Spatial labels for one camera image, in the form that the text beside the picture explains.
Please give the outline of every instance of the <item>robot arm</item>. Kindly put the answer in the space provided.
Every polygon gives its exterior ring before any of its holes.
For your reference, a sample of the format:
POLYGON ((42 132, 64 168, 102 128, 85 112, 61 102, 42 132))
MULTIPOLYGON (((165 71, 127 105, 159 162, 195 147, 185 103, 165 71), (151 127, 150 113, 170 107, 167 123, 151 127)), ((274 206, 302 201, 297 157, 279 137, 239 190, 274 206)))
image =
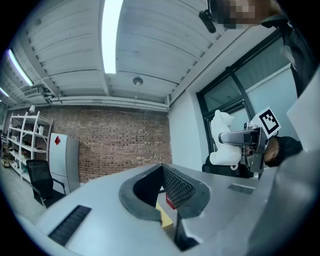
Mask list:
POLYGON ((245 123, 244 130, 220 133, 218 139, 221 144, 240 146, 240 163, 246 165, 253 173, 262 173, 269 139, 280 128, 276 116, 268 107, 257 114, 251 122, 245 123), (247 153, 247 147, 252 149, 252 153, 247 153))

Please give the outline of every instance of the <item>smoke detector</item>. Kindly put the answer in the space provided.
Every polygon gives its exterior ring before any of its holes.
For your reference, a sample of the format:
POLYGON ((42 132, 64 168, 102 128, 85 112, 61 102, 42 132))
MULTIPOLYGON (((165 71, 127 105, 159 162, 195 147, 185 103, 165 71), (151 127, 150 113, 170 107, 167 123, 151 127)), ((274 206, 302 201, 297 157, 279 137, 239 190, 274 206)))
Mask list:
POLYGON ((144 84, 144 81, 140 78, 140 77, 135 77, 133 79, 133 83, 136 85, 136 86, 142 86, 144 84))

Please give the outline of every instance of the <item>black office chair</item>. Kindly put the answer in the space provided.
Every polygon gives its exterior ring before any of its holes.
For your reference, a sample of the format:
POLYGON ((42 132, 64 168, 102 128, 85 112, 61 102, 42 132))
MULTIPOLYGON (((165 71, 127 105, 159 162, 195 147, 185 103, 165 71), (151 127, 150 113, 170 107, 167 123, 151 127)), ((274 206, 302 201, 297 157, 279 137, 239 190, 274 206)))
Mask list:
POLYGON ((50 207, 66 195, 65 184, 51 177, 46 160, 27 160, 26 167, 29 172, 34 199, 45 208, 50 207), (64 194, 53 189, 54 181, 61 184, 64 194))
POLYGON ((213 165, 210 162, 210 155, 206 158, 205 164, 202 166, 202 171, 204 173, 210 173, 215 175, 223 175, 229 177, 238 177, 249 179, 254 176, 254 174, 248 170, 243 164, 239 164, 237 170, 232 170, 230 166, 225 165, 213 165))

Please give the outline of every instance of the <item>red diamond sign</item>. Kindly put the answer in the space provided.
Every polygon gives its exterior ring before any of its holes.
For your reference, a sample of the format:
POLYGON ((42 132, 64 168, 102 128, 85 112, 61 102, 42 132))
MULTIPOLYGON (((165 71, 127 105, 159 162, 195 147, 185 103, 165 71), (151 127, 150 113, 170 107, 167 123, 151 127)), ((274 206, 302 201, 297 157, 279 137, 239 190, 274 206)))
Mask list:
POLYGON ((59 136, 57 136, 57 137, 55 138, 54 143, 55 143, 56 145, 58 145, 58 144, 60 143, 60 138, 59 138, 59 136))

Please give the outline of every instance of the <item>person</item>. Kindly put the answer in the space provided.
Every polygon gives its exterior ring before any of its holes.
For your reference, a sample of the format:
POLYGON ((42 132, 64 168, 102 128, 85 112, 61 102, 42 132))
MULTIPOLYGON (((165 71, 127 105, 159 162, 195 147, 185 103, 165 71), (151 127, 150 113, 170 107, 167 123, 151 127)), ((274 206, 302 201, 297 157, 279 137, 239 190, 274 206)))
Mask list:
MULTIPOLYGON (((219 23, 228 29, 256 25, 279 29, 284 44, 281 52, 291 62, 297 96, 300 97, 320 63, 314 31, 310 33, 312 29, 306 26, 310 18, 303 22, 302 15, 306 11, 305 14, 313 17, 310 13, 312 3, 300 3, 298 13, 293 10, 295 5, 286 0, 208 0, 207 3, 206 12, 210 15, 212 25, 219 23)), ((291 137, 274 136, 269 140, 265 163, 269 167, 279 166, 286 158, 298 154, 302 149, 301 143, 291 137)))

